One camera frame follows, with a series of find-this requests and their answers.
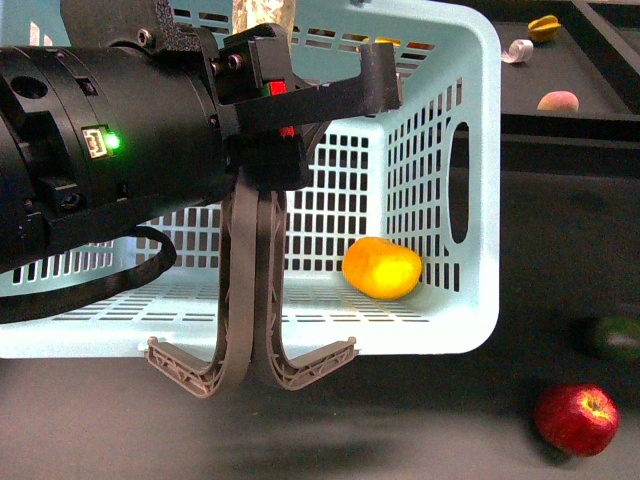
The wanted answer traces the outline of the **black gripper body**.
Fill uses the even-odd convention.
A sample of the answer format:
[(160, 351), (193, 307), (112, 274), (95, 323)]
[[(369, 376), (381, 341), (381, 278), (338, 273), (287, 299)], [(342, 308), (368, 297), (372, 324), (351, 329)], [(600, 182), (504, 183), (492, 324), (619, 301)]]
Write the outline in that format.
[(358, 50), (358, 75), (310, 86), (284, 32), (264, 25), (218, 46), (154, 55), (97, 48), (1, 50), (1, 268), (131, 234), (215, 203), (240, 174), (298, 190), (330, 121), (400, 106), (394, 48)]

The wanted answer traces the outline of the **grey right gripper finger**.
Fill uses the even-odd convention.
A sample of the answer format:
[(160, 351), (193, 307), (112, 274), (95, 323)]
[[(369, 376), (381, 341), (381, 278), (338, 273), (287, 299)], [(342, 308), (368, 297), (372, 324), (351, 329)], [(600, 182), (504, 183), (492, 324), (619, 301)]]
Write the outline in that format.
[(257, 203), (254, 372), (267, 385), (301, 390), (357, 356), (356, 339), (336, 341), (290, 359), (282, 340), (286, 194), (262, 192)]

